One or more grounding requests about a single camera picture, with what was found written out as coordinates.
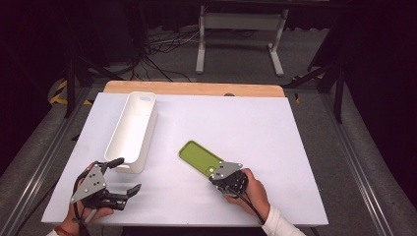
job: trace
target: metal stand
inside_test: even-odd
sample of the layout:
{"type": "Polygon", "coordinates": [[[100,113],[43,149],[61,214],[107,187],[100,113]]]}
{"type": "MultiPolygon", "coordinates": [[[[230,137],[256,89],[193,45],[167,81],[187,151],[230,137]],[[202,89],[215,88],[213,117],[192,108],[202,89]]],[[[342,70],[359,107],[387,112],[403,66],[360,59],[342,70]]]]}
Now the metal stand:
{"type": "Polygon", "coordinates": [[[205,66],[205,30],[206,29],[234,29],[234,30],[274,30],[276,32],[273,43],[268,44],[270,59],[276,75],[284,75],[281,63],[276,53],[288,10],[283,10],[280,15],[256,15],[256,14],[224,14],[206,13],[206,7],[200,9],[200,44],[197,55],[196,73],[202,74],[205,66]]]}

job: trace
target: white rectangular bin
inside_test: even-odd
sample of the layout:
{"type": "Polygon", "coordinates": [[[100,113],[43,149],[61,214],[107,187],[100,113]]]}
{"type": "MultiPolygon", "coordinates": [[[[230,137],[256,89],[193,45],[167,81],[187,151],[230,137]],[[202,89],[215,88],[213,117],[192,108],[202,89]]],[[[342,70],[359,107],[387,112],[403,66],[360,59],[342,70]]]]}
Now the white rectangular bin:
{"type": "Polygon", "coordinates": [[[115,168],[116,171],[142,172],[156,117],[154,93],[134,91],[129,94],[104,155],[106,161],[125,158],[125,162],[115,168]]]}

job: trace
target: person's arm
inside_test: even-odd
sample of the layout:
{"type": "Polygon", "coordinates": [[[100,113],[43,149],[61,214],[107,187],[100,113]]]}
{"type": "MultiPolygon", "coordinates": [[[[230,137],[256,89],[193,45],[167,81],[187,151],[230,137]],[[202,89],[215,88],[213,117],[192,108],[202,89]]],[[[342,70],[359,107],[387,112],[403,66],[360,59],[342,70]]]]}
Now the person's arm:
{"type": "MultiPolygon", "coordinates": [[[[89,171],[90,169],[91,169],[91,165],[86,169],[86,171],[89,171]]],[[[77,202],[77,208],[79,212],[83,211],[84,206],[81,203],[81,201],[77,202]]],[[[83,218],[87,218],[89,214],[91,213],[91,211],[92,211],[91,208],[86,207],[84,209],[83,218]]],[[[97,212],[95,213],[95,215],[93,216],[93,218],[91,219],[91,221],[89,222],[89,224],[93,224],[93,222],[96,219],[105,217],[106,215],[112,214],[113,212],[114,210],[110,207],[99,208],[97,212]]],[[[68,207],[67,216],[65,217],[64,221],[60,225],[54,227],[54,229],[46,236],[56,236],[56,235],[78,236],[80,235],[79,224],[73,222],[74,217],[75,217],[74,206],[70,204],[68,207]]]]}
{"type": "Polygon", "coordinates": [[[305,235],[298,228],[288,222],[281,214],[279,209],[271,206],[267,221],[262,226],[268,236],[302,236],[305,235]]]}
{"type": "MultiPolygon", "coordinates": [[[[267,191],[261,181],[257,180],[250,169],[242,169],[248,176],[248,187],[246,195],[249,197],[252,205],[265,222],[263,229],[268,236],[301,236],[304,235],[298,228],[288,222],[279,209],[271,206],[268,201],[267,191]]],[[[240,206],[243,210],[251,215],[257,216],[254,211],[241,199],[234,199],[224,195],[228,202],[240,206]]]]}

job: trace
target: wrist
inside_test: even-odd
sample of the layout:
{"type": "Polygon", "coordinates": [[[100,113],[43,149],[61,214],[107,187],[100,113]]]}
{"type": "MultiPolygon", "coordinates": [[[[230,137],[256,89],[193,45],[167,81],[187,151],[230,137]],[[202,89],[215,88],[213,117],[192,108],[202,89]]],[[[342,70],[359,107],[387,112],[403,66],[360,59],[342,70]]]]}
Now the wrist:
{"type": "Polygon", "coordinates": [[[259,213],[265,222],[267,222],[269,211],[270,211],[270,205],[265,205],[262,207],[261,210],[259,210],[259,213]]]}
{"type": "Polygon", "coordinates": [[[58,235],[71,235],[71,236],[78,236],[79,235],[79,225],[78,223],[74,223],[72,219],[65,219],[60,226],[61,232],[55,230],[58,235]]]}

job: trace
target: white sleeve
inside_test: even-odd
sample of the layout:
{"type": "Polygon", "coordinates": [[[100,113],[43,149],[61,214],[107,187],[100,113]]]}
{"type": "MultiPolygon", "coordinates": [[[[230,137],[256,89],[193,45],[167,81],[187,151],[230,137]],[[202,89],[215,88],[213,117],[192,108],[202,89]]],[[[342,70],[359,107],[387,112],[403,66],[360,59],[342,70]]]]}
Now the white sleeve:
{"type": "Polygon", "coordinates": [[[46,236],[59,236],[54,229],[52,229],[52,231],[48,234],[46,234],[46,236]]]}
{"type": "Polygon", "coordinates": [[[268,236],[302,236],[305,234],[280,215],[279,209],[270,206],[267,222],[262,226],[268,236]]]}

